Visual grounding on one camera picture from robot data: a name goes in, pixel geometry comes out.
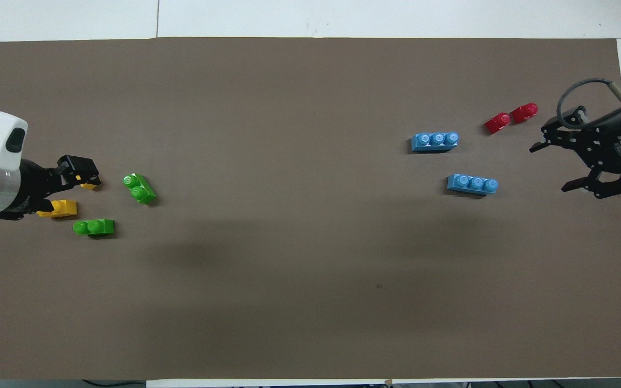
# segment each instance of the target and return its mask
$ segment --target red stud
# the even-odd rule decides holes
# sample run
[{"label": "red stud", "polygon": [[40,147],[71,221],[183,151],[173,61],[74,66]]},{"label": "red stud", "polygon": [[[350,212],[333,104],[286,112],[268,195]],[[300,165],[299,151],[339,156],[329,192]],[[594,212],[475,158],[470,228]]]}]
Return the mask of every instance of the red stud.
[{"label": "red stud", "polygon": [[512,111],[512,117],[515,123],[523,123],[538,113],[538,105],[534,103],[528,103],[516,108]]},{"label": "red stud", "polygon": [[510,122],[509,115],[505,112],[500,112],[497,116],[490,119],[490,121],[485,123],[486,128],[490,131],[490,134],[498,132],[498,130],[503,129]]}]

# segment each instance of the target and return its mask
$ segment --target building block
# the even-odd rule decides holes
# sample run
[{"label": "building block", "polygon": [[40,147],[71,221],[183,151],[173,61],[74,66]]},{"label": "building block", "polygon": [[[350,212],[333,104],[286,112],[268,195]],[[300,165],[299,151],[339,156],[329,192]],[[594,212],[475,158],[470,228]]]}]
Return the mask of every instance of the building block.
[{"label": "building block", "polygon": [[495,194],[498,186],[498,181],[494,179],[473,177],[466,174],[452,174],[447,178],[447,189],[470,192],[481,196]]},{"label": "building block", "polygon": [[77,235],[112,235],[114,234],[114,220],[101,218],[78,221],[73,224],[73,231]]},{"label": "building block", "polygon": [[140,204],[149,204],[153,199],[157,198],[157,194],[155,194],[143,175],[126,175],[123,177],[123,184],[130,189],[131,197],[134,197]]},{"label": "building block", "polygon": [[507,126],[510,121],[511,119],[507,113],[500,112],[497,116],[488,120],[488,122],[485,123],[485,126],[490,131],[490,134],[493,135],[493,133],[498,132],[498,130],[501,130]]},{"label": "building block", "polygon": [[78,214],[76,201],[69,199],[62,199],[60,201],[52,201],[54,211],[38,211],[37,215],[40,217],[57,218],[75,216]]},{"label": "building block", "polygon": [[528,103],[512,111],[512,118],[515,123],[523,123],[538,114],[538,105]]},{"label": "building block", "polygon": [[433,152],[451,150],[459,145],[459,134],[456,132],[417,133],[411,138],[411,150],[414,152]]}]

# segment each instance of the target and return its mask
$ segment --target brown table surface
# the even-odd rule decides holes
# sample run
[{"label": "brown table surface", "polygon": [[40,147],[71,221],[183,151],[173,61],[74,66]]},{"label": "brown table surface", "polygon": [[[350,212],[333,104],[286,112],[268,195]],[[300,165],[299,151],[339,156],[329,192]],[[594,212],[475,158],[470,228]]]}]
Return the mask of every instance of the brown table surface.
[{"label": "brown table surface", "polygon": [[[619,80],[614,40],[0,43],[24,157],[93,158],[102,187],[52,198],[116,220],[0,221],[0,378],[621,376],[621,196],[562,193],[578,157],[528,153],[587,77]],[[458,147],[409,152],[437,130]]]}]

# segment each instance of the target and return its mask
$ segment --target white floor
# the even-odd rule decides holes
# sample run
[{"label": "white floor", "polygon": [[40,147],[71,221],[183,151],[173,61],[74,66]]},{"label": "white floor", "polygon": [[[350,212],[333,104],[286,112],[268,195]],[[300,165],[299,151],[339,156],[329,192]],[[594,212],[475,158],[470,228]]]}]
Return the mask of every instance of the white floor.
[{"label": "white floor", "polygon": [[[618,38],[621,67],[621,1],[0,0],[0,41],[185,36]],[[269,380],[159,380],[148,386],[270,384]]]}]

